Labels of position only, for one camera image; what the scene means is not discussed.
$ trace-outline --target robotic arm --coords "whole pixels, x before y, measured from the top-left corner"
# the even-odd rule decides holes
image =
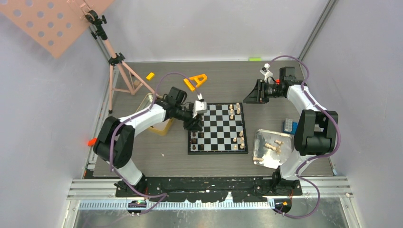
[[[187,131],[202,131],[201,115],[207,112],[207,104],[202,95],[199,95],[198,101],[184,106],[183,103],[186,98],[185,91],[172,87],[169,94],[164,94],[162,98],[157,98],[154,105],[145,108],[148,111],[143,115],[138,116],[140,112],[144,112],[144,110],[141,110],[119,119],[113,116],[106,118],[94,145],[94,152],[109,163],[110,142],[113,132],[123,120],[132,117],[132,120],[124,124],[117,132],[117,138],[114,143],[113,164],[123,178],[137,190],[142,191],[141,188],[144,187],[142,184],[144,181],[142,180],[145,179],[145,176],[131,160],[134,138],[145,129],[169,118],[182,120],[183,128]]]
[[[270,98],[285,97],[296,107],[300,114],[298,127],[294,136],[294,151],[287,161],[279,166],[273,173],[273,180],[278,184],[280,182],[295,181],[297,168],[307,159],[332,152],[336,143],[336,129],[329,118],[326,117],[314,104],[308,99],[301,88],[302,81],[295,77],[294,67],[283,67],[280,69],[280,82],[270,84],[268,79],[273,75],[269,71],[269,64],[260,70],[265,79],[258,79],[255,88],[243,100],[250,104],[265,104]],[[305,86],[305,92],[311,97],[308,87]],[[338,121],[338,114],[335,111],[324,109],[330,116]]]

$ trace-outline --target red object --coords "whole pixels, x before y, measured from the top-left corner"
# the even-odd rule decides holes
[[[94,146],[96,142],[96,138],[91,139],[90,141],[88,141],[88,146]]]

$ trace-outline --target green sticky note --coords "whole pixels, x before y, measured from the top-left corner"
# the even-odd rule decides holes
[[[249,61],[262,61],[261,58],[249,58]]]

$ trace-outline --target pink perforated board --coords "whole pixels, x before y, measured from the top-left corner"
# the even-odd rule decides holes
[[[114,0],[0,0],[0,12],[58,58]]]

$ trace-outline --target table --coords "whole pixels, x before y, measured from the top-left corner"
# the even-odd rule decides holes
[[[149,85],[156,87],[159,79],[166,73],[177,71],[187,76],[206,74],[207,81],[200,86],[200,92],[208,103],[242,102],[252,91],[256,79],[263,78],[259,70],[262,61],[231,62],[159,62],[128,63],[141,77],[150,72],[155,73]],[[275,61],[270,70],[274,78],[279,77],[281,67],[295,67],[296,76],[302,79],[299,64],[295,61]],[[123,79],[119,76],[117,88],[124,88]],[[183,77],[172,75],[164,80],[159,94],[168,93],[175,86],[188,93],[187,101],[194,102],[196,93],[192,93],[183,82]],[[113,100],[113,116],[119,118],[133,114],[145,95],[146,88],[132,96],[127,93],[115,93]],[[144,131],[134,140],[132,159],[146,176],[269,176],[274,169],[253,164],[253,141],[258,129],[281,132],[285,118],[298,121],[299,114],[293,104],[285,98],[271,99],[267,104],[243,104],[246,124],[246,135],[249,145],[248,154],[234,155],[188,155],[188,132],[183,129],[183,122],[174,120],[168,134],[159,136]],[[329,159],[318,159],[304,171],[303,175],[333,175]],[[94,176],[114,176],[109,172],[106,162],[98,158]]]

